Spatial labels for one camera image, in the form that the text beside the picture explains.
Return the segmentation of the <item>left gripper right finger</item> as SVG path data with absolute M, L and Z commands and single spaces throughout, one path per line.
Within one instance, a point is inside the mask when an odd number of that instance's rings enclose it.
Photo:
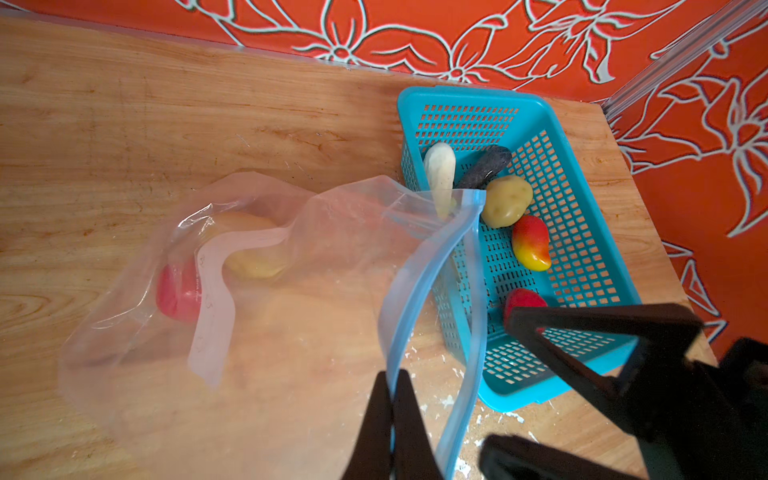
M 398 372 L 393 410 L 393 479 L 442 479 L 421 411 L 413 389 L 410 374 Z

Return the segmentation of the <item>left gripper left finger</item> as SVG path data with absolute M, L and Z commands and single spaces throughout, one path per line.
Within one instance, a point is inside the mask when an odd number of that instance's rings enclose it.
M 348 479 L 389 479 L 393 471 L 393 407 L 386 373 L 377 374 L 351 458 Z

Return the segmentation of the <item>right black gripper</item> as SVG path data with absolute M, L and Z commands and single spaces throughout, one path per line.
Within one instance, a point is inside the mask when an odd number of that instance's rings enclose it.
M 651 438 L 661 420 L 654 440 L 638 442 L 649 478 L 765 479 L 767 345 L 741 338 L 719 366 L 695 361 L 684 379 L 701 330 L 674 303 L 515 307 L 505 319 L 509 336 L 624 432 Z M 486 479 L 635 479 L 519 436 L 488 436 L 478 465 Z

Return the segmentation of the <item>red apple toy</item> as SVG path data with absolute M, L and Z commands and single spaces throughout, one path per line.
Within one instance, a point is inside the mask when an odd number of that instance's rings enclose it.
M 170 319 L 187 323 L 198 320 L 201 284 L 192 257 L 163 267 L 156 287 L 156 304 L 160 312 Z
M 516 288 L 512 290 L 506 298 L 504 309 L 503 309 L 503 324 L 504 327 L 507 327 L 511 324 L 511 318 L 512 313 L 519 309 L 524 307 L 533 307 L 533 308 L 546 308 L 547 303 L 546 301 L 535 291 L 524 289 L 524 288 Z

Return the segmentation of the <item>clear zip top bag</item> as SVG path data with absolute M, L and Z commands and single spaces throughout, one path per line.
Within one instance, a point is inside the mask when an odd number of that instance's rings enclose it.
M 390 396 L 422 315 L 439 312 L 438 276 L 469 250 L 467 360 L 428 433 L 450 478 L 478 395 L 487 339 L 479 243 L 485 195 L 452 190 L 446 219 L 431 191 L 386 176 L 315 194 L 255 172 L 191 195 L 67 339 L 62 393 L 162 479 L 338 478 L 379 372 Z M 276 228 L 202 244 L 214 214 L 242 211 Z M 266 279 L 225 267 L 234 252 L 284 244 Z M 160 312 L 166 264 L 192 257 L 195 323 Z

